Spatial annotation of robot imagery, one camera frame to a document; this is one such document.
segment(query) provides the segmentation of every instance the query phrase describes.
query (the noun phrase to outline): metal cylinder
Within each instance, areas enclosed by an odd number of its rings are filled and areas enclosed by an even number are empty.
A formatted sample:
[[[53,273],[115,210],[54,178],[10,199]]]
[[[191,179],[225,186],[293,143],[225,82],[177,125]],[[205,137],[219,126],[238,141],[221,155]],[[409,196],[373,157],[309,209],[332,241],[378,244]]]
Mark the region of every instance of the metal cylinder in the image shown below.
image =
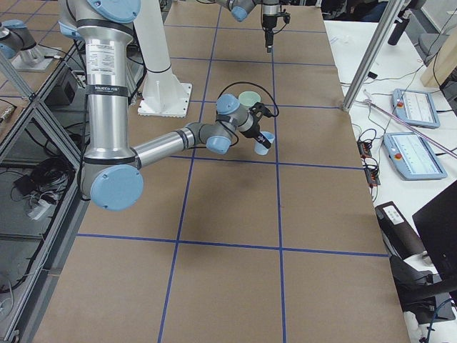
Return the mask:
[[[192,131],[183,128],[135,146],[134,150],[141,166],[147,166],[194,145],[195,139]]]
[[[371,38],[370,44],[366,50],[365,55],[363,55],[362,62],[357,69],[356,75],[354,76],[351,86],[346,93],[343,104],[341,108],[343,111],[349,111],[356,100],[357,94],[360,92],[362,84],[366,78],[366,75],[370,71],[371,66],[378,56],[379,50],[387,38],[391,25],[403,6],[403,1],[395,0],[389,1],[387,7],[384,10],[383,16],[379,21],[376,30],[374,31],[373,37]]]
[[[126,47],[132,36],[118,29],[90,25],[80,26],[78,32],[86,41],[91,128],[91,145],[84,158],[132,158],[127,134],[126,82]]]

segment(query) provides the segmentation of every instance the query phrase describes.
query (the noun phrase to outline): cardboard table surface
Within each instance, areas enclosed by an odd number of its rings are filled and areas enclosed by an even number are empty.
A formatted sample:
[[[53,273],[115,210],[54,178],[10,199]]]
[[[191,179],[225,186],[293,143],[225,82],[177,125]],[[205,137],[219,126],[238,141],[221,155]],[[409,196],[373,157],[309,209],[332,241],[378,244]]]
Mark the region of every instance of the cardboard table surface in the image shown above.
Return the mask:
[[[185,151],[141,170],[132,208],[91,204],[35,343],[408,342],[320,12],[287,9],[267,54],[259,6],[240,24],[173,4],[165,31],[194,86],[189,113],[130,108],[131,145],[213,122],[219,92],[250,81],[279,105],[261,121],[274,148],[256,155],[241,136],[224,156]]]

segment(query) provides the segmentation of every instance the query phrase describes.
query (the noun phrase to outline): cup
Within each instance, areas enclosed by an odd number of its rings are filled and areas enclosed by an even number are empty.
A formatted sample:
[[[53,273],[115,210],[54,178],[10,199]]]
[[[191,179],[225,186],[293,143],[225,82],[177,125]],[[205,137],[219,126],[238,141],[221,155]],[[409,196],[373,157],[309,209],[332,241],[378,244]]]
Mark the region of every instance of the cup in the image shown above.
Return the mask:
[[[268,139],[268,141],[273,144],[274,142],[274,134],[268,131],[261,131],[261,133],[265,136],[265,138]],[[268,149],[264,147],[262,144],[258,143],[256,141],[256,145],[254,146],[254,151],[258,155],[267,155],[268,154]]]
[[[252,107],[256,102],[260,102],[260,95],[254,91],[244,91],[238,95],[240,104],[246,107]]]

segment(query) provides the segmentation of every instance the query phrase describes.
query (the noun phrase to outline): label sticker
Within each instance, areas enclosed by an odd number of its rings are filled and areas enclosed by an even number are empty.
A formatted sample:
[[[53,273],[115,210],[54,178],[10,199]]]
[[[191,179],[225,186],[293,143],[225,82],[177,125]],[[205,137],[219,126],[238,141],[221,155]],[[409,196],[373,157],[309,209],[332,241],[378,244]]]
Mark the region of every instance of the label sticker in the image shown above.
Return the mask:
[[[394,206],[384,207],[383,210],[387,214],[387,217],[393,222],[393,225],[405,222]]]
[[[116,75],[114,46],[107,44],[87,44],[87,73]]]

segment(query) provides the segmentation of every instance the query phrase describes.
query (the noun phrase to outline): white cable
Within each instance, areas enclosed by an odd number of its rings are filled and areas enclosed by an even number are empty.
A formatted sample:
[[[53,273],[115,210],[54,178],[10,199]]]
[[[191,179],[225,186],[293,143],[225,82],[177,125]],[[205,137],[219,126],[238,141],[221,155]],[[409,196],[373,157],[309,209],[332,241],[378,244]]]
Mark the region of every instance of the white cable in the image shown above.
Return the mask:
[[[4,302],[6,302],[7,300],[11,300],[11,307],[10,307],[9,311],[8,311],[6,314],[4,314],[5,317],[4,317],[3,319],[0,319],[0,322],[2,322],[2,321],[4,321],[4,320],[9,316],[9,314],[10,314],[11,311],[13,310],[13,307],[14,307],[14,294],[13,294],[13,287],[12,287],[12,285],[11,285],[11,281],[9,281],[9,278],[6,277],[4,274],[1,274],[1,273],[0,273],[0,275],[1,275],[3,278],[5,278],[6,281],[8,282],[9,293],[10,293],[10,297],[9,297],[8,299],[5,299],[4,301],[2,301],[2,302],[0,303],[0,314],[3,312],[2,309],[3,309],[3,304],[4,304]]]

